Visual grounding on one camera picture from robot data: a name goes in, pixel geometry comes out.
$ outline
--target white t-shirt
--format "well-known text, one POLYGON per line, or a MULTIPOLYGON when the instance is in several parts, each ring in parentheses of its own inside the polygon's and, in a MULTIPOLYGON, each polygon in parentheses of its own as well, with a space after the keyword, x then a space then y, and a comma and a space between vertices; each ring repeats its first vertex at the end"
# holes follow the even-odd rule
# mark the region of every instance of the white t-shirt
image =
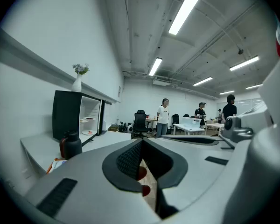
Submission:
POLYGON ((158 113, 160 113, 159 114, 158 123, 160 123, 160 124, 168 124, 168 115, 169 115, 169 107, 168 107, 168 105, 166 106, 166 108, 164 108, 163 106, 160 106, 158 108, 158 113))

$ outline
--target man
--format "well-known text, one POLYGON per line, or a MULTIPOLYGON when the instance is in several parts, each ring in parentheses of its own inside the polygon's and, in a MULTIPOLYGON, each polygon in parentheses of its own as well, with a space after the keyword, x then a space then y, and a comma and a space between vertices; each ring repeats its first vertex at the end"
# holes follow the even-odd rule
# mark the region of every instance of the man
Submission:
POLYGON ((227 96, 227 105, 225 105, 222 111, 222 120, 224 124, 228 116, 237 114, 237 107, 234 105, 234 99, 234 95, 227 96))
POLYGON ((222 121, 222 113, 221 113, 221 109, 218 109, 218 111, 219 111, 219 116, 216 117, 216 119, 218 119, 218 123, 220 124, 222 121))
POLYGON ((201 119, 200 126, 203 126, 205 124, 204 118, 206 117, 205 112, 203 110, 204 108, 204 102, 199 103, 199 108, 195 110, 195 118, 201 119))

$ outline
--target black bottle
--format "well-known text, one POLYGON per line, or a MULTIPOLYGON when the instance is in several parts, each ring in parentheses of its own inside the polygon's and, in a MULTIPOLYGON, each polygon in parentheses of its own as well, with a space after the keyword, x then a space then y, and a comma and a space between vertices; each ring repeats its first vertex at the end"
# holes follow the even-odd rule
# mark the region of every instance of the black bottle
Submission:
POLYGON ((67 139, 64 143, 63 150, 66 160, 82 153, 82 142, 79 139, 79 133, 77 131, 70 131, 67 133, 67 139))

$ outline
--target fluorescent ceiling light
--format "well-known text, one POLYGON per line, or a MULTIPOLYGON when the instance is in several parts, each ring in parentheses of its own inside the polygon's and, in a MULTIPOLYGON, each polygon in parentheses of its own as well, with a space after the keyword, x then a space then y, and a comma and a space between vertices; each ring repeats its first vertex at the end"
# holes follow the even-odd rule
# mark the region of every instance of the fluorescent ceiling light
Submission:
POLYGON ((178 11, 178 14, 176 15, 171 28, 169 30, 169 33, 176 35, 181 29, 183 23, 186 21, 188 15, 192 11, 195 4, 198 2, 198 0, 184 0, 182 3, 181 8, 178 11))
POLYGON ((159 65, 161 64, 162 59, 161 58, 156 58, 154 65, 149 73, 150 76, 153 76, 156 72, 156 70, 158 69, 159 65))
POLYGON ((199 81, 198 83, 194 84, 193 86, 196 86, 196 85, 202 84, 202 83, 204 83, 204 82, 207 82, 207 81, 211 80, 212 78, 213 78, 213 77, 208 77, 208 78, 206 78, 205 80, 199 81))
POLYGON ((238 64, 238 65, 236 65, 236 66, 231 67, 230 70, 231 70, 231 71, 234 71, 234 70, 236 70, 236 69, 238 69, 238 68, 242 68, 243 66, 249 65, 249 64, 251 64, 251 63, 253 63, 253 62, 255 62, 255 61, 258 61, 258 60, 259 60, 259 57, 256 56, 256 57, 254 57, 254 58, 251 58, 251 59, 248 60, 248 61, 245 61, 245 62, 243 62, 243 63, 241 63, 241 64, 238 64))
POLYGON ((223 93, 220 93, 219 95, 224 95, 224 94, 227 94, 227 93, 232 93, 234 91, 227 91, 227 92, 223 92, 223 93))
POLYGON ((252 89, 252 88, 256 88, 256 87, 259 87, 259 86, 262 86, 262 84, 258 84, 258 85, 254 85, 254 86, 250 86, 250 87, 247 87, 246 89, 252 89))

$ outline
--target person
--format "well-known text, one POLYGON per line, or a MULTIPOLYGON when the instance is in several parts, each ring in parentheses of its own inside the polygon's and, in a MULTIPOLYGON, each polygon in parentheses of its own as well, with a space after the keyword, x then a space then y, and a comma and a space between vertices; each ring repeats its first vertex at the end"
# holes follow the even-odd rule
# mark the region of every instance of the person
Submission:
POLYGON ((216 119, 218 119, 218 123, 220 124, 222 122, 222 113, 221 113, 221 109, 218 109, 219 111, 219 115, 218 117, 216 117, 216 119))
POLYGON ((204 108, 204 102, 199 103, 199 108, 195 110, 195 118, 201 119, 200 121, 200 126, 203 126, 205 124, 204 118, 206 117, 205 111, 203 110, 204 108))
POLYGON ((163 99, 162 105, 158 108, 158 123, 157 123, 157 137, 161 135, 166 135, 168 127, 168 117, 169 117, 169 100, 163 99))
POLYGON ((222 121, 225 124, 226 119, 228 116, 236 115, 237 114, 237 107, 234 105, 235 97, 234 95, 227 96, 227 105, 223 108, 222 111, 222 121))

